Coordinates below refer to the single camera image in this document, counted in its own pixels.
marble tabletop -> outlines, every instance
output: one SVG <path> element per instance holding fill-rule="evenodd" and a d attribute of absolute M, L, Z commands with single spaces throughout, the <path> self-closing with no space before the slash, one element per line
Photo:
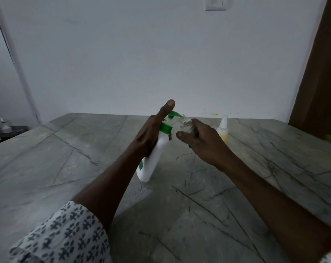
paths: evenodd
<path fill-rule="evenodd" d="M 108 167 L 146 119 L 66 114 L 1 143 L 0 262 Z M 270 119 L 229 119 L 228 128 L 236 155 L 331 225 L 331 144 Z M 235 185 L 175 137 L 148 183 L 134 174 L 109 239 L 114 262 L 288 262 Z"/>

light switch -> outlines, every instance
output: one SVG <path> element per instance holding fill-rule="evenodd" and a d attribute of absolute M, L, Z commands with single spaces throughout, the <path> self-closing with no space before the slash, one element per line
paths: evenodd
<path fill-rule="evenodd" d="M 206 11 L 226 10 L 228 0 L 206 0 Z"/>

finger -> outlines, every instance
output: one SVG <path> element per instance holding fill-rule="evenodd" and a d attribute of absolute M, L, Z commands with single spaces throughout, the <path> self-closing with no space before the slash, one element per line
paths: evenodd
<path fill-rule="evenodd" d="M 199 143 L 199 139 L 195 138 L 193 135 L 179 131 L 176 133 L 176 137 L 182 142 L 189 145 L 191 148 L 194 148 Z"/>
<path fill-rule="evenodd" d="M 157 119 L 163 120 L 164 117 L 166 117 L 173 109 L 175 106 L 175 101 L 174 100 L 168 100 L 168 102 L 159 110 L 157 116 Z"/>
<path fill-rule="evenodd" d="M 200 120 L 195 119 L 195 118 L 194 119 L 191 119 L 191 121 L 194 123 L 194 125 L 198 129 L 198 131 L 201 131 L 205 127 L 208 127 L 209 126 L 208 124 L 204 124 Z"/>

person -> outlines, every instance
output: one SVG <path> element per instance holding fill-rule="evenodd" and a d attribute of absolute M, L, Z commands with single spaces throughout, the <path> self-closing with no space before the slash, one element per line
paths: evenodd
<path fill-rule="evenodd" d="M 85 189 L 10 249 L 9 262 L 111 262 L 107 232 L 143 157 L 154 147 L 169 100 L 142 126 L 123 154 Z M 225 173 L 248 199 L 292 262 L 331 262 L 331 227 L 252 171 L 216 130 L 193 119 L 198 137 L 176 136 Z"/>

plastic bottle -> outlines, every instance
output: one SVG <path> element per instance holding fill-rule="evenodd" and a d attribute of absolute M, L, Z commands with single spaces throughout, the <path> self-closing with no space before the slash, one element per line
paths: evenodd
<path fill-rule="evenodd" d="M 174 116 L 180 117 L 181 115 L 175 111 L 172 111 L 167 116 L 165 122 L 161 123 L 156 145 L 154 146 L 150 156 L 148 158 L 143 158 L 139 164 L 139 167 L 136 169 L 136 174 L 140 181 L 148 182 L 150 180 L 160 156 L 169 142 L 169 134 L 173 128 L 171 125 L 177 121 L 175 119 L 173 120 Z"/>
<path fill-rule="evenodd" d="M 226 114 L 223 114 L 222 120 L 220 122 L 220 126 L 216 129 L 221 139 L 226 143 L 226 139 L 229 135 L 228 130 L 228 116 Z"/>
<path fill-rule="evenodd" d="M 12 132 L 12 128 L 2 119 L 1 119 L 1 122 L 2 122 L 2 132 L 3 133 L 10 133 Z"/>
<path fill-rule="evenodd" d="M 192 122 L 191 119 L 186 118 L 186 116 L 184 114 L 181 115 L 181 117 L 178 119 L 180 122 L 180 128 L 182 131 L 184 131 L 185 133 L 189 133 L 193 136 L 197 136 L 198 135 L 198 130 L 195 127 L 194 123 Z"/>

